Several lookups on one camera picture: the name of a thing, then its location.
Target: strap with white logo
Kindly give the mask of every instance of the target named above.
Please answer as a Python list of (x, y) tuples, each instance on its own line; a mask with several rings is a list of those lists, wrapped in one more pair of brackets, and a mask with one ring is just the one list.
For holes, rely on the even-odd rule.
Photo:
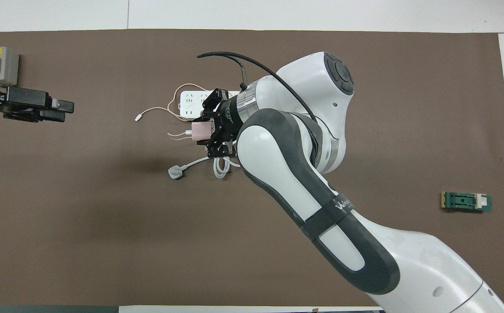
[(337, 195), (328, 204), (322, 206), (314, 215), (310, 216), (300, 230), (310, 241), (317, 239), (331, 226), (337, 224), (347, 214), (354, 210), (355, 206), (342, 194)]

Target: white power strip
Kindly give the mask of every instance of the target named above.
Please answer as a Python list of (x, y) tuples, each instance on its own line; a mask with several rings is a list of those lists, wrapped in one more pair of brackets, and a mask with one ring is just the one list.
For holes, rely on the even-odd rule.
[[(229, 97), (238, 95), (240, 91), (229, 91)], [(180, 93), (180, 103), (178, 104), (178, 109), (180, 110), (181, 117), (186, 117), (187, 119), (196, 119), (200, 117), (204, 107), (202, 103), (204, 100), (212, 93), (210, 91), (182, 91)]]

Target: brown mat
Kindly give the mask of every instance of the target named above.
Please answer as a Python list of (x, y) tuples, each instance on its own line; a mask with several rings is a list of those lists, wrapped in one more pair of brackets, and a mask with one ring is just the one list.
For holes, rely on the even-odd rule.
[[(328, 181), (380, 224), (438, 236), (504, 300), (504, 83), (496, 34), (247, 30), (0, 33), (19, 86), (74, 101), (63, 124), (0, 117), (0, 304), (373, 305), (238, 169), (166, 132), (193, 82), (238, 88), (208, 51), (279, 67), (316, 51), (355, 79), (347, 155)], [(248, 80), (264, 73), (250, 65)], [(442, 210), (483, 192), (490, 213)]]

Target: gray switch box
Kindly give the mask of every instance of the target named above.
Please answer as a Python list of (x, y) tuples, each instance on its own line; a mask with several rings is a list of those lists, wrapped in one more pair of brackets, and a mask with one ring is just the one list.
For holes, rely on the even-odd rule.
[(19, 56), (7, 47), (0, 47), (0, 85), (14, 86), (18, 83)]

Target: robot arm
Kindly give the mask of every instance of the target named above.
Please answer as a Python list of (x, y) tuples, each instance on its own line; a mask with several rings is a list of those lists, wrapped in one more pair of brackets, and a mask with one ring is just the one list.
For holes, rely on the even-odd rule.
[(208, 155), (222, 153), (214, 145), (220, 140), (238, 138), (238, 158), (248, 178), (277, 200), (345, 279), (387, 313), (504, 313), (504, 304), (480, 276), (439, 239), (363, 218), (321, 176), (341, 163), (346, 149), (345, 115), (354, 82), (343, 62), (318, 52), (277, 74), (311, 113), (272, 75), (231, 99), (210, 96), (202, 114), (216, 119), (216, 133), (204, 143)]

